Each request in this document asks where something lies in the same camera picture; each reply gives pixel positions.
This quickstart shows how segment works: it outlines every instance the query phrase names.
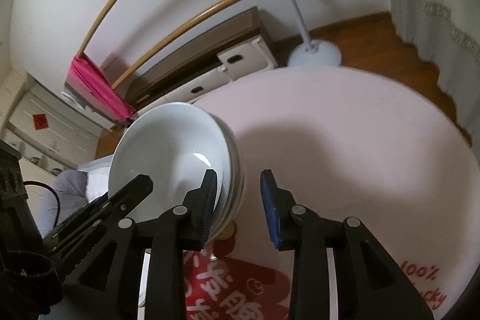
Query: wooden floor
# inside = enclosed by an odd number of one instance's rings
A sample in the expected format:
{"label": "wooden floor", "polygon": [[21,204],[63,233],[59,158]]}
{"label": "wooden floor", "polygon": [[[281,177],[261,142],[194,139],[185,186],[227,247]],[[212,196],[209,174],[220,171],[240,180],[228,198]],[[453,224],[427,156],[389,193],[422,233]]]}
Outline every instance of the wooden floor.
{"label": "wooden floor", "polygon": [[[405,44],[395,34],[389,13],[379,13],[342,21],[311,31],[313,38],[332,41],[340,47],[345,67],[380,74],[403,83],[437,105],[455,124],[457,112],[452,99],[437,87],[438,69],[423,63],[413,45]],[[272,52],[280,64],[298,44],[300,37],[277,41]],[[460,129],[471,145],[470,136]],[[100,139],[97,157],[115,151],[122,133],[112,132]]]}

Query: gray cushion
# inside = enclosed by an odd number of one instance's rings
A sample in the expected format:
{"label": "gray cushion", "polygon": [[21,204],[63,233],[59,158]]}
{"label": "gray cushion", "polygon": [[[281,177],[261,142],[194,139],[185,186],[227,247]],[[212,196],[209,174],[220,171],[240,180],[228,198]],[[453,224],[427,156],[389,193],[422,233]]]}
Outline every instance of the gray cushion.
{"label": "gray cushion", "polygon": [[[85,197],[86,186],[86,172],[65,170],[57,176],[52,188],[60,199],[58,224],[88,203]],[[43,238],[53,229],[56,215],[57,200],[50,191],[45,190],[37,220],[38,230]]]}

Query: triangular cutout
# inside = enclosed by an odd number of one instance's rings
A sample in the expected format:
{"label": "triangular cutout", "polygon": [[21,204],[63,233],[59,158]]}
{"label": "triangular cutout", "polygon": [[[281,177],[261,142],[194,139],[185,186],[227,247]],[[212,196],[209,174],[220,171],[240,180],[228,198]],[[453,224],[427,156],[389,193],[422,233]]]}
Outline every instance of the triangular cutout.
{"label": "triangular cutout", "polygon": [[111,241],[90,266],[88,266],[78,281],[84,286],[104,291],[116,250],[117,243]]}
{"label": "triangular cutout", "polygon": [[360,243],[363,259],[367,268],[368,284],[371,290],[378,290],[394,282],[394,277],[387,266],[375,254],[367,242]]}

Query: stack of bowls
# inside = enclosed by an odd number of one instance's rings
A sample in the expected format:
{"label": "stack of bowls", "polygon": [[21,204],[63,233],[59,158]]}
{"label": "stack of bowls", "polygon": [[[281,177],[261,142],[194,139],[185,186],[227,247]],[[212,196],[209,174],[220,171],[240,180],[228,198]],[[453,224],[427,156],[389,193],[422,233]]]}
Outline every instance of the stack of bowls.
{"label": "stack of bowls", "polygon": [[189,190],[199,188],[206,170],[217,173],[217,197],[209,240],[218,236],[240,208],[245,173],[229,127],[187,103],[168,103],[145,113],[125,132],[115,150],[109,197],[138,174],[148,175],[153,192],[129,217],[136,222],[157,218],[181,205]]}

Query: red square sign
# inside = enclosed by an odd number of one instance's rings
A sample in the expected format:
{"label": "red square sign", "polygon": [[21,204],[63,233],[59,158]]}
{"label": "red square sign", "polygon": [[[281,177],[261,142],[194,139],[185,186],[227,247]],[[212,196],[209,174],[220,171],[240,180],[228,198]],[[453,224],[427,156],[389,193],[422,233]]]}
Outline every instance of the red square sign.
{"label": "red square sign", "polygon": [[33,124],[35,130],[46,129],[49,127],[49,122],[46,120],[47,117],[44,114],[34,114],[33,115]]}

